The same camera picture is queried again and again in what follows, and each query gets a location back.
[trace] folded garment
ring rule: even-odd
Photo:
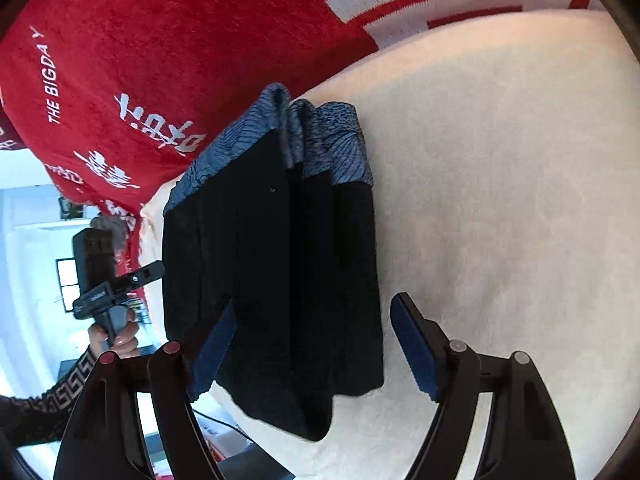
[[[370,186],[353,106],[290,104],[280,85],[194,161],[165,209],[166,334],[229,307],[236,331],[222,364],[211,341],[190,362],[192,400],[215,378],[247,415],[320,440],[333,395],[382,386]]]

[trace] beige bed sheet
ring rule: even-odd
[[[298,478],[404,479],[435,410],[388,321],[405,290],[476,351],[530,353],[578,478],[592,478],[640,404],[640,68],[610,17],[545,11],[438,28],[305,97],[353,103],[366,136],[385,385],[335,397],[318,443],[248,418],[216,385],[211,394]],[[460,479],[473,477],[488,401]]]

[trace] black sleeve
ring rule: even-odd
[[[76,399],[94,367],[86,352],[69,372],[39,397],[16,399],[0,396],[0,430],[14,447],[61,440]]]

